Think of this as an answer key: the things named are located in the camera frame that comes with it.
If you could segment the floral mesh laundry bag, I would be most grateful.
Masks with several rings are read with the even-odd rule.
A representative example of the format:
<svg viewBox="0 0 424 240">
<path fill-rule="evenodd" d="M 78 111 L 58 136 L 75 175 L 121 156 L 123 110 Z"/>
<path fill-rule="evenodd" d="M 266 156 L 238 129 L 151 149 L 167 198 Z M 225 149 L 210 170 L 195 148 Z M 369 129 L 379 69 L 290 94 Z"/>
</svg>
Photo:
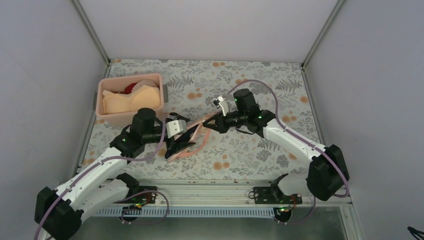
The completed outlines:
<svg viewBox="0 0 424 240">
<path fill-rule="evenodd" d="M 209 119 L 210 117 L 216 115 L 218 112 L 213 112 L 210 114 L 207 114 L 205 116 L 203 116 L 202 118 L 193 121 L 191 123 L 191 125 L 187 125 L 187 130 L 185 133 L 182 134 L 182 137 L 180 137 L 179 135 L 177 135 L 177 138 L 179 138 L 180 140 L 182 140 L 182 142 L 193 142 L 195 143 L 194 145 L 196 145 L 196 140 L 198 139 L 198 137 L 200 137 L 202 134 L 204 134 L 203 136 L 203 142 L 202 144 L 195 150 L 189 151 L 189 149 L 194 146 L 190 146 L 186 149 L 184 149 L 183 151 L 173 155 L 171 158 L 166 158 L 166 162 L 167 163 L 171 163 L 172 161 L 176 160 L 177 158 L 186 158 L 186 157 L 190 157 L 196 153 L 198 153 L 208 142 L 211 130 L 203 127 L 203 122 L 207 119 Z"/>
</svg>

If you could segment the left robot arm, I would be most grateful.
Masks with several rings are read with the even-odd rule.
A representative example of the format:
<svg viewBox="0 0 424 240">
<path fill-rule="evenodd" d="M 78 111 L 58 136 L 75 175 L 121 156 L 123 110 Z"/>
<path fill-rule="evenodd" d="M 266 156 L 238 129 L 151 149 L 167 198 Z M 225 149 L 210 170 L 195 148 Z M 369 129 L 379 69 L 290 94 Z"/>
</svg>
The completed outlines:
<svg viewBox="0 0 424 240">
<path fill-rule="evenodd" d="M 138 156 L 148 144 L 166 145 L 171 155 L 191 146 L 187 127 L 190 119 L 175 112 L 159 119 L 151 108 L 141 108 L 88 167 L 54 189 L 43 188 L 36 197 L 35 240 L 68 240 L 82 223 L 100 209 L 115 203 L 134 202 L 139 182 L 127 173 L 119 174 L 105 187 L 101 184 L 131 162 L 145 162 L 156 155 Z"/>
</svg>

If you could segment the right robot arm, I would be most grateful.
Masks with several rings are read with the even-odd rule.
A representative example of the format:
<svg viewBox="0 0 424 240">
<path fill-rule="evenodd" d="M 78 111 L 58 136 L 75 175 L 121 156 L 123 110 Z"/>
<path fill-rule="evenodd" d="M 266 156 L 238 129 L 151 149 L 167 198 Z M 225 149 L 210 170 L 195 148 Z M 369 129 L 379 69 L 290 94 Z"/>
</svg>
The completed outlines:
<svg viewBox="0 0 424 240">
<path fill-rule="evenodd" d="M 239 89 L 233 94 L 236 110 L 226 111 L 227 103 L 223 97 L 213 100 L 221 112 L 209 117 L 203 126 L 219 132 L 227 133 L 230 128 L 247 127 L 249 134 L 258 135 L 271 141 L 298 160 L 308 165 L 305 174 L 284 173 L 271 183 L 271 198 L 278 204 L 284 203 L 291 195 L 312 194 L 321 201 L 337 196 L 337 191 L 347 187 L 349 172 L 342 150 L 332 144 L 325 146 L 283 124 L 269 110 L 261 110 L 253 93 L 247 89 Z"/>
</svg>

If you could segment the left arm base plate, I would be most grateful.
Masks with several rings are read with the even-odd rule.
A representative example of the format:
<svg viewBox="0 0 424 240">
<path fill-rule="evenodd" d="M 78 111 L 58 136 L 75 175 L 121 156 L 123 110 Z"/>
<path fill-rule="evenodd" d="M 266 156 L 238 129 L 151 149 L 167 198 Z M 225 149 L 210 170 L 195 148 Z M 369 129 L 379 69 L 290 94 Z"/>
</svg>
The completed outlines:
<svg viewBox="0 0 424 240">
<path fill-rule="evenodd" d="M 145 191 L 152 191 L 157 190 L 156 186 L 139 186 L 138 189 L 130 190 L 128 193 L 128 197 L 130 199 L 127 199 L 126 203 L 134 204 L 137 208 L 142 208 L 143 206 L 147 204 L 154 204 L 156 201 L 156 193 L 155 192 L 145 192 Z"/>
</svg>

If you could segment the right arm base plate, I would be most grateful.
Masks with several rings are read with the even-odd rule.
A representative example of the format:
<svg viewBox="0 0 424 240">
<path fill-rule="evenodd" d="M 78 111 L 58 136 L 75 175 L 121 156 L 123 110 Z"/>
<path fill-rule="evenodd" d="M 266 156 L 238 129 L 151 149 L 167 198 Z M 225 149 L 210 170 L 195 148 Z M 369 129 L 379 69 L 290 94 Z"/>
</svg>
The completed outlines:
<svg viewBox="0 0 424 240">
<path fill-rule="evenodd" d="M 300 195 L 284 195 L 278 187 L 275 190 L 269 186 L 256 186 L 247 196 L 249 199 L 254 200 L 256 205 L 293 205 L 303 203 Z"/>
</svg>

